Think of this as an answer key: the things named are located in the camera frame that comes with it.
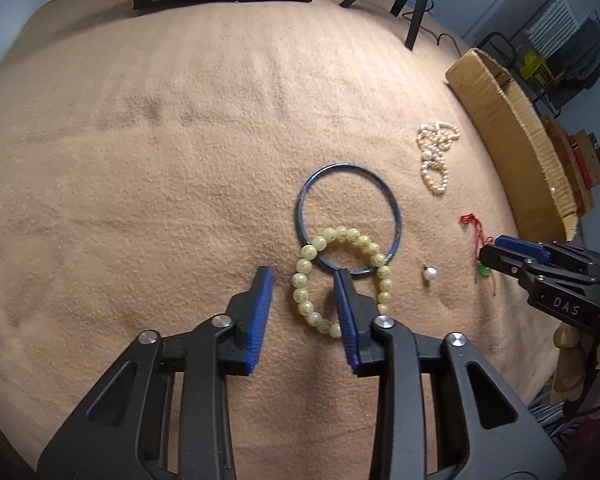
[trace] black cable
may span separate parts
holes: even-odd
[[[571,418],[578,418],[581,416],[587,416],[587,415],[592,415],[595,412],[599,412],[600,411],[600,405],[596,406],[595,408],[591,408],[589,410],[585,410],[584,412],[576,412]]]
[[[454,42],[454,47],[456,48],[456,52],[458,53],[458,57],[462,57],[462,52],[460,52],[460,47],[456,43],[456,38],[454,38],[451,34],[447,34],[446,32],[443,32],[442,34],[440,34],[436,38],[436,43],[438,44],[438,46],[440,46],[440,38],[442,38],[442,36],[448,36],[448,37],[451,38],[451,41]]]
[[[431,9],[433,9],[433,7],[436,5],[436,3],[433,0],[427,0],[428,2],[431,2],[431,6],[427,7],[427,9],[424,9],[425,12],[429,12]],[[409,10],[408,12],[403,12],[402,13],[402,17],[406,18],[407,16],[409,16],[410,14],[413,14],[412,10]]]
[[[433,5],[429,7],[429,9],[426,9],[425,12],[427,12],[428,10],[433,9]],[[403,12],[402,13],[402,17],[405,20],[408,20],[409,22],[411,21],[411,18],[409,17],[410,14],[413,14],[413,11],[411,12]],[[433,32],[433,30],[430,30],[430,28],[425,27],[424,25],[420,25],[420,28],[422,30],[424,30],[425,32],[428,32],[430,35],[432,35],[434,38],[436,38],[436,45],[440,46],[440,39],[443,36],[448,36],[451,38],[451,41],[454,42],[454,47],[456,48],[456,52],[458,53],[458,57],[462,57],[462,51],[460,50],[460,47],[458,46],[458,43],[456,42],[456,38],[454,38],[451,34],[449,34],[448,32],[442,32],[441,34],[437,34],[435,32]]]

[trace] pearl pendant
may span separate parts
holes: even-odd
[[[425,267],[422,271],[424,279],[430,282],[431,280],[435,280],[438,276],[438,271],[433,267]]]

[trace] metal screw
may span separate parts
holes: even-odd
[[[448,336],[446,336],[446,340],[449,341],[451,346],[464,346],[466,345],[466,337],[464,334],[459,332],[452,332]]]
[[[145,330],[138,336],[138,342],[141,345],[151,345],[158,341],[158,333],[155,330]]]
[[[224,328],[231,325],[232,319],[227,314],[220,314],[211,320],[211,324],[216,328]]]
[[[394,318],[390,316],[378,316],[374,319],[374,323],[380,328],[391,328],[395,325]]]

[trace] blue bangle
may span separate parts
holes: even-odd
[[[379,187],[380,191],[384,194],[386,199],[391,206],[391,211],[394,214],[395,221],[395,232],[394,232],[394,243],[391,244],[389,248],[389,252],[386,254],[387,263],[392,260],[394,257],[395,251],[398,250],[398,245],[400,245],[400,236],[402,235],[402,217],[400,216],[400,208],[398,207],[398,202],[395,199],[394,194],[387,184],[382,180],[379,176],[377,176],[373,171],[368,170],[367,168],[363,168],[357,164],[353,164],[351,162],[337,162],[336,164],[330,164],[325,166],[321,170],[316,171],[312,176],[310,176],[307,181],[302,186],[300,193],[298,193],[298,198],[296,199],[296,209],[294,212],[294,222],[296,224],[296,233],[298,234],[298,239],[300,240],[300,244],[305,246],[310,244],[309,237],[306,232],[306,227],[304,225],[304,219],[302,218],[302,206],[304,205],[304,199],[309,193],[311,186],[315,184],[318,180],[329,173],[334,173],[335,171],[348,171],[351,173],[358,173],[365,177],[367,177],[371,182],[376,184]],[[318,254],[316,259],[320,266],[322,266],[325,270],[331,270],[333,272],[337,272],[339,269],[338,266],[332,264],[329,260],[320,256]],[[351,270],[350,274],[352,277],[362,277],[368,276],[371,273],[376,271],[376,267],[369,267],[367,269],[358,269]]]

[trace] green jade pendant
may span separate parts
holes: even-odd
[[[491,269],[483,265],[481,262],[477,262],[475,266],[477,267],[481,276],[489,276],[491,274]]]

